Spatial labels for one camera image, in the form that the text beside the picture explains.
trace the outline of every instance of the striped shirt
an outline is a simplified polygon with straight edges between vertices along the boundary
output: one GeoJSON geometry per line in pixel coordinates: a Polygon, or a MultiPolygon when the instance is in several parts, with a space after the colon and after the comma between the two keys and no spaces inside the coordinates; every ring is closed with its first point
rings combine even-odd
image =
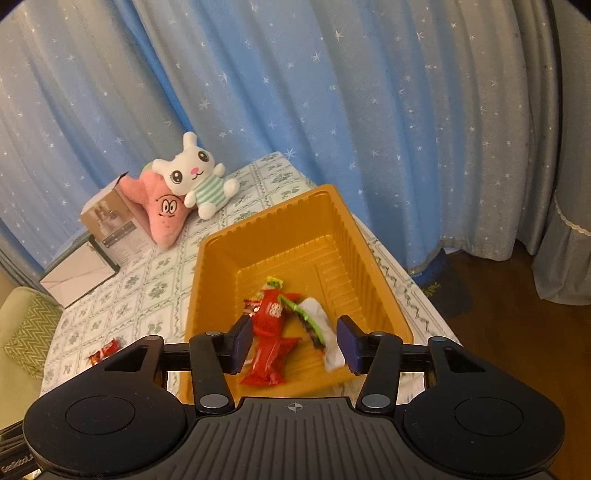
{"type": "Polygon", "coordinates": [[[223,179],[210,175],[194,190],[197,206],[204,203],[213,203],[217,208],[226,204],[228,199],[223,192],[223,179]]]}

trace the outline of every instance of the white bunny plush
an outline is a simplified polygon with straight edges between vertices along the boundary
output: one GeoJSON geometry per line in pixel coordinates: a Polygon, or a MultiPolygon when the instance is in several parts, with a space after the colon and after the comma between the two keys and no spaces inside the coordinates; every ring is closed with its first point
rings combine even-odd
{"type": "Polygon", "coordinates": [[[199,216],[209,220],[220,208],[238,193],[237,179],[222,179],[226,167],[216,165],[213,155],[197,146],[197,135],[183,135],[183,151],[171,161],[154,160],[152,170],[164,177],[170,191],[185,195],[185,207],[197,205],[199,216]]]}

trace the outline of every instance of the pink starfish plush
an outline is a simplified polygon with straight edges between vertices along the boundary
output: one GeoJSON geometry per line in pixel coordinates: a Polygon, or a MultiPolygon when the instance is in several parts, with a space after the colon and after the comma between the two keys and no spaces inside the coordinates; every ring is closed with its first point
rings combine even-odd
{"type": "Polygon", "coordinates": [[[191,209],[183,197],[173,195],[162,175],[145,169],[138,180],[129,174],[119,181],[121,191],[132,202],[139,203],[148,213],[150,231],[156,245],[167,249],[174,245],[191,209]]]}

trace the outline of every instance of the cardboard box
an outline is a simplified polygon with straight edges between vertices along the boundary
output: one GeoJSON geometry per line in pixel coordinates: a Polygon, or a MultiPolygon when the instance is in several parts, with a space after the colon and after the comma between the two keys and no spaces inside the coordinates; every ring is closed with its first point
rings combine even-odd
{"type": "Polygon", "coordinates": [[[80,221],[118,265],[125,265],[155,246],[148,214],[121,193],[122,176],[88,200],[80,213],[80,221]]]}
{"type": "Polygon", "coordinates": [[[51,262],[40,283],[63,306],[69,307],[119,271],[89,232],[76,237],[51,262]]]}

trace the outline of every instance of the floral tablecloth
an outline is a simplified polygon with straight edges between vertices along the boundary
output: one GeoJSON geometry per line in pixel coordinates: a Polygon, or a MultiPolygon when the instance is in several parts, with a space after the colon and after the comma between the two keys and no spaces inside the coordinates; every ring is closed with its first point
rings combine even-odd
{"type": "MultiPolygon", "coordinates": [[[[192,213],[175,247],[146,252],[64,311],[47,356],[41,394],[88,368],[88,356],[112,338],[123,346],[150,334],[161,335],[167,343],[183,342],[199,243],[213,232],[315,187],[278,152],[230,176],[240,181],[241,190],[211,220],[200,220],[192,213]]],[[[414,342],[425,344],[433,335],[455,339],[404,269],[365,225],[359,222],[359,226],[413,331],[414,342]]],[[[355,379],[326,393],[355,399],[362,381],[355,379]]],[[[172,372],[168,389],[177,394],[178,388],[178,374],[172,372]]],[[[406,402],[422,390],[422,375],[404,374],[398,401],[406,402]]]]}

